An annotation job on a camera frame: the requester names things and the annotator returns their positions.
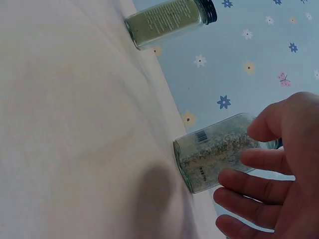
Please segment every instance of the clear glass bottle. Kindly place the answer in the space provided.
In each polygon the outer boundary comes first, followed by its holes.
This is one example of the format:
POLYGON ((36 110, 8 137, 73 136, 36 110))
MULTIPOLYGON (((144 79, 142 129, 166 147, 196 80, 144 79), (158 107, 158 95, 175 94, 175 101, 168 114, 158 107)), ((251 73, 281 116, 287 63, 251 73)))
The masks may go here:
POLYGON ((154 46, 203 24, 217 21, 211 0, 171 0, 140 11, 125 19, 125 25, 138 49, 154 46))
POLYGON ((240 162, 244 150, 279 147, 278 140, 263 143, 247 135, 247 127, 254 119, 241 113, 173 142, 177 165, 192 193, 217 186, 218 174, 225 168, 253 170, 240 162))

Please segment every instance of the pink butterfly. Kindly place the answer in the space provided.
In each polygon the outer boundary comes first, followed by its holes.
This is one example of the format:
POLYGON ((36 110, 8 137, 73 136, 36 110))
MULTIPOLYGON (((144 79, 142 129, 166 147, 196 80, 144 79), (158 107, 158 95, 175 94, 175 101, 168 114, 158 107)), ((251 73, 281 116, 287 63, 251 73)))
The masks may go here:
POLYGON ((280 73, 278 78, 280 79, 280 85, 282 87, 291 87, 291 82, 287 80, 287 76, 285 72, 280 73))

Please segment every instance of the barcode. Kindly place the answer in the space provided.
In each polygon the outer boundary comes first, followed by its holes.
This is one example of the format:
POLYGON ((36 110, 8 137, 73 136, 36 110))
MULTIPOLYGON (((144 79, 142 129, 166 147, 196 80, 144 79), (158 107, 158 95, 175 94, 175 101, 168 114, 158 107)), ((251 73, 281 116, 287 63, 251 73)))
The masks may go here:
POLYGON ((199 132, 196 132, 195 135, 196 135, 197 141, 199 143, 202 143, 202 142, 205 142, 205 141, 208 140, 207 135, 206 135, 205 131, 203 131, 203 130, 199 131, 199 132))

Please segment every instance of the human hand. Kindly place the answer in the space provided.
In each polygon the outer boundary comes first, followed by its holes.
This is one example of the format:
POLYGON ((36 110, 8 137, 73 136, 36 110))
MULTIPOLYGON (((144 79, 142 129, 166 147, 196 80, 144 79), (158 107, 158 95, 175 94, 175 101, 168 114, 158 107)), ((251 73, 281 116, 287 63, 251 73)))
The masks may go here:
POLYGON ((218 217, 217 227, 231 239, 319 239, 319 96, 297 93, 272 104, 247 132, 258 141, 282 137, 285 150, 250 149, 242 154, 243 164, 296 180, 221 172, 218 180, 224 188, 215 191, 215 202, 275 232, 261 232, 227 215, 218 217))

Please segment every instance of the blue flower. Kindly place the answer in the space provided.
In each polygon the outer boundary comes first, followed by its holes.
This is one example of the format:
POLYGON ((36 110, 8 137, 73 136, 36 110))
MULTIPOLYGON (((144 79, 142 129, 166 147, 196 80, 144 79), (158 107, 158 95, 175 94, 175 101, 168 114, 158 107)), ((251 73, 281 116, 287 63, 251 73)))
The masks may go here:
POLYGON ((233 6, 233 3, 229 0, 224 0, 221 4, 224 4, 224 7, 229 7, 231 8, 233 6))
POLYGON ((298 51, 298 48, 297 48, 297 46, 295 45, 295 43, 291 43, 291 42, 290 42, 289 48, 290 48, 291 52, 295 52, 295 53, 296 53, 296 52, 298 51))
POLYGON ((281 0, 273 0, 273 1, 275 2, 275 4, 278 4, 278 5, 282 4, 281 0))
POLYGON ((231 105, 230 99, 228 99, 227 96, 225 96, 225 97, 221 96, 220 101, 218 101, 217 103, 220 105, 219 106, 220 109, 222 109, 223 107, 225 107, 225 109, 227 109, 228 106, 231 105))

